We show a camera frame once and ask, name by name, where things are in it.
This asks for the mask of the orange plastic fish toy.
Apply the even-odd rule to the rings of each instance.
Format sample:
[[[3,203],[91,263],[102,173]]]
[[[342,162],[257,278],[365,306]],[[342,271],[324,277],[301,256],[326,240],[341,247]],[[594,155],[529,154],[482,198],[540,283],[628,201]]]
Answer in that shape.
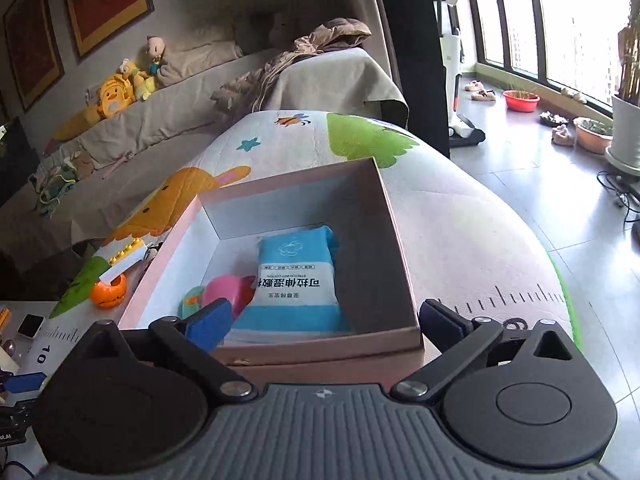
[[[91,301],[101,309],[114,309],[122,304],[127,293],[125,274],[119,274],[111,283],[96,282],[90,292]]]

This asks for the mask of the white blue-grey plastic block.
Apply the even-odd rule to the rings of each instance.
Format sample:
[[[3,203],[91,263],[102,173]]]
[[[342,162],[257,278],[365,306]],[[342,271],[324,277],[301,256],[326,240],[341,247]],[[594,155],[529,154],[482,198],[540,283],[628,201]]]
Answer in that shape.
[[[126,258],[120,260],[114,266],[110,265],[110,267],[99,276],[99,281],[104,284],[111,284],[111,282],[114,281],[115,278],[118,278],[120,274],[125,273],[132,266],[142,261],[147,251],[147,247],[139,248]]]

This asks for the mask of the white small device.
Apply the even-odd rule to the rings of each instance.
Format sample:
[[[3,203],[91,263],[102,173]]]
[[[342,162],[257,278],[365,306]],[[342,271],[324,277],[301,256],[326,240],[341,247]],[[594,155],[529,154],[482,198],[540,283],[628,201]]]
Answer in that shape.
[[[34,340],[39,334],[45,320],[42,315],[27,313],[20,326],[18,326],[16,333],[22,338]]]

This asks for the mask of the pink plastic toy in box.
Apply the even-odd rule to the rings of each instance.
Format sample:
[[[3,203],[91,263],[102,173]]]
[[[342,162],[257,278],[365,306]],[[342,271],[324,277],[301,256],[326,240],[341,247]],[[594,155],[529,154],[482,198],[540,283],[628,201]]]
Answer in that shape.
[[[230,302],[232,318],[236,320],[254,297],[255,281],[255,275],[239,278],[224,274],[213,278],[205,286],[195,286],[183,296],[178,307],[178,317],[188,318],[201,308],[222,298]]]

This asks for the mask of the cartoon play mat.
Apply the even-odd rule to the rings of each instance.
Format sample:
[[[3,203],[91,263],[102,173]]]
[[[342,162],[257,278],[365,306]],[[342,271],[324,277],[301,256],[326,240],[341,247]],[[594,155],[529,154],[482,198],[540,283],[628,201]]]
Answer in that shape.
[[[270,235],[327,226],[350,330],[222,346],[253,382],[390,384],[431,361],[418,310],[437,299],[506,328],[579,328],[548,252],[495,193],[408,131],[313,110],[244,117],[104,237],[21,360],[52,374],[102,318],[123,330],[175,314],[195,286],[258,270]]]

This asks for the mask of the yellow building brick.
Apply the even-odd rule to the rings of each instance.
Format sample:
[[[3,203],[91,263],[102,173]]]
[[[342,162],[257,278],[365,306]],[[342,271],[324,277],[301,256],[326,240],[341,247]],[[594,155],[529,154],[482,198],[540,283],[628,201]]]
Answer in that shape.
[[[130,254],[138,250],[139,248],[145,248],[145,247],[146,245],[144,240],[142,240],[141,237],[135,237],[131,242],[126,244],[119,252],[116,252],[116,254],[110,260],[108,260],[108,263],[111,266],[114,266],[120,260],[122,260],[123,258],[126,258]]]

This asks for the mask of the blue wet wipes pack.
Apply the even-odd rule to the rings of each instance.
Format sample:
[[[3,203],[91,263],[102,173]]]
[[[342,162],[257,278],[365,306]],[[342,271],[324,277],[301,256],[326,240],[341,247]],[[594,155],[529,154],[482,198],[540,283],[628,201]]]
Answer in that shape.
[[[263,238],[252,301],[226,344],[284,344],[349,335],[335,290],[338,241],[328,226]]]

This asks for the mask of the pink cardboard box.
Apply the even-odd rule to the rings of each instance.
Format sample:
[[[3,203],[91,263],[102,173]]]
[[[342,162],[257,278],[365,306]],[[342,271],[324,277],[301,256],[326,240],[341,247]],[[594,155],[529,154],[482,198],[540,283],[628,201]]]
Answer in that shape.
[[[416,302],[373,159],[204,192],[164,241],[119,327],[174,315],[198,285],[254,295],[213,355],[256,384],[378,382],[423,362]]]

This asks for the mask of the grey covered sofa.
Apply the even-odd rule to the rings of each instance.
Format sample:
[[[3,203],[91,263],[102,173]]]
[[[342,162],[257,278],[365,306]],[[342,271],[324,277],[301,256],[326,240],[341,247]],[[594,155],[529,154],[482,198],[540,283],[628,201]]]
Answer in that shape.
[[[296,61],[277,76],[264,102],[233,102],[224,84],[244,81],[269,55],[247,55],[157,90],[63,143],[2,206],[2,252],[26,270],[77,243],[107,236],[160,182],[256,110],[322,110],[406,125],[405,98],[363,48]],[[37,188],[74,157],[84,165],[85,179],[43,217],[36,209]]]

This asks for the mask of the white stick vacuum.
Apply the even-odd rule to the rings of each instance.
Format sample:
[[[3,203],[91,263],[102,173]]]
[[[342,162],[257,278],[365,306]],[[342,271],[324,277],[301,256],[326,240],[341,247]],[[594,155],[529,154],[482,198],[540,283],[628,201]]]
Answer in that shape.
[[[448,132],[450,148],[477,146],[486,140],[483,130],[458,113],[462,75],[462,41],[457,11],[458,0],[433,0],[436,24],[445,71]]]

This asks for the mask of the pink succulent pot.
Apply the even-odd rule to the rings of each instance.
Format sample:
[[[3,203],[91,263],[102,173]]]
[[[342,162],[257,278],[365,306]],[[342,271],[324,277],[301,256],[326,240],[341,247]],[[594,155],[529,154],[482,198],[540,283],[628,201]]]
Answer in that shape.
[[[613,140],[612,128],[598,120],[577,117],[574,119],[577,143],[584,150],[603,155]]]

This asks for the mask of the red plastic basin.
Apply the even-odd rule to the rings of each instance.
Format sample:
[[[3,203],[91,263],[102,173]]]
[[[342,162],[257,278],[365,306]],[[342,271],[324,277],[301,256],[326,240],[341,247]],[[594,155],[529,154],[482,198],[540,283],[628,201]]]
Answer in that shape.
[[[506,107],[518,113],[533,113],[540,101],[536,93],[524,90],[504,90],[502,95],[506,100]]]

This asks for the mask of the white plant pot with bamboo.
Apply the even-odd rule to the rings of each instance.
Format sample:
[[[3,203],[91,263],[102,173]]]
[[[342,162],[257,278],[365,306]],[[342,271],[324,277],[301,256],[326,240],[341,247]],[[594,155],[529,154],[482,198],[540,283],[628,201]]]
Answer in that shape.
[[[620,85],[613,96],[613,136],[608,162],[625,174],[639,175],[639,0],[629,0],[628,24],[617,35]]]

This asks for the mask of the yellow duck plush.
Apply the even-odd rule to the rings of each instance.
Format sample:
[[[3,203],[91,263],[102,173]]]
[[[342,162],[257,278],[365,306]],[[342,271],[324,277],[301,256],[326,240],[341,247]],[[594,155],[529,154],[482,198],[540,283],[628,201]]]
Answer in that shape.
[[[89,130],[103,119],[108,119],[134,102],[134,89],[122,75],[115,74],[99,88],[98,102],[86,106],[68,122],[57,128],[52,139],[66,142]]]

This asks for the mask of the small doll plush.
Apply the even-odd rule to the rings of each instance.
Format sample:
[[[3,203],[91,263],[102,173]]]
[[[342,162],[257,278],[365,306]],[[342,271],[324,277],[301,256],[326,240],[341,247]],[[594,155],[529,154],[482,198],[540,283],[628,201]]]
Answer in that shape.
[[[146,54],[149,57],[148,73],[151,76],[155,76],[160,70],[165,49],[165,41],[159,36],[146,37]]]

